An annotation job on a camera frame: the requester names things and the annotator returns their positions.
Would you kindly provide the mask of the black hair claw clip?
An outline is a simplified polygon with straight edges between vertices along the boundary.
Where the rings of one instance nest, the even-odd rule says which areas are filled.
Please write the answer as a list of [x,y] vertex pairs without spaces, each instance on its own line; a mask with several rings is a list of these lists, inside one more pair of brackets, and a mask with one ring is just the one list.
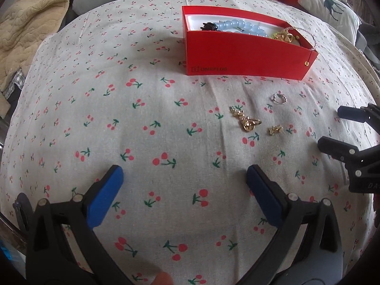
[[200,27],[200,30],[202,31],[218,31],[218,25],[216,23],[203,23],[203,25]]

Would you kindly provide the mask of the beige quilted blanket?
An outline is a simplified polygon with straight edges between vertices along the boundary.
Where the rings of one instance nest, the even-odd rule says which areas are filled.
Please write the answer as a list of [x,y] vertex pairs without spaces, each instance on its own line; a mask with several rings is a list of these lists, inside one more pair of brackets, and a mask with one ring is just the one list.
[[1,17],[1,91],[14,73],[28,73],[46,37],[57,32],[70,0],[18,0]]

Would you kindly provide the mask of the cherry print bed sheet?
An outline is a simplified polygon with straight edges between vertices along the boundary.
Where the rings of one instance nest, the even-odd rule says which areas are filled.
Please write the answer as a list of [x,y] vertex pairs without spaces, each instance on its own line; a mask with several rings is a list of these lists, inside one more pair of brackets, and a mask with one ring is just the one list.
[[[258,12],[300,28],[318,58],[302,81],[187,76],[182,6]],[[379,100],[362,53],[327,23],[271,0],[119,0],[78,17],[39,46],[10,122],[1,162],[1,211],[16,219],[24,193],[36,205],[85,193],[112,165],[126,180],[95,233],[137,284],[158,271],[176,284],[234,284],[275,228],[245,182],[256,163],[285,192],[329,198],[343,268],[374,234],[372,196],[353,194],[342,163],[321,154],[329,136],[366,149],[368,125],[341,105]],[[249,133],[236,106],[262,123]],[[272,126],[283,127],[270,136]]]

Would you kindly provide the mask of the red OnePlus box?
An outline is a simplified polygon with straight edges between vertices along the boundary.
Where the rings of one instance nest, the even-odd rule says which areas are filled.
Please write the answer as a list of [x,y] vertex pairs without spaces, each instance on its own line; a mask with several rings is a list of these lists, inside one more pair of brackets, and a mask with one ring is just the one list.
[[[300,81],[318,56],[300,28],[274,17],[220,6],[183,6],[187,75],[268,76]],[[218,31],[202,31],[203,23]]]

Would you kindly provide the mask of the small gold stud earring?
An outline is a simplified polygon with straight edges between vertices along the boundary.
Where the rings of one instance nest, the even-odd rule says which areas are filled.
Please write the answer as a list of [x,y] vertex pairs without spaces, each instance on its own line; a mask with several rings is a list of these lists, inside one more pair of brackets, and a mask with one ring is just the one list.
[[281,125],[272,126],[268,129],[268,134],[274,136],[282,131],[283,127]]

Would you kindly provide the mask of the white deer print pillow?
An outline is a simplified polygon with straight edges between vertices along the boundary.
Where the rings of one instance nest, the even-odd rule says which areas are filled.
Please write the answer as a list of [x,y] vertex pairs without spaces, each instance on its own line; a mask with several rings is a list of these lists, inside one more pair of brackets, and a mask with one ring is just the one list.
[[350,6],[338,0],[298,0],[298,4],[314,17],[328,23],[352,44],[356,43],[361,19]]

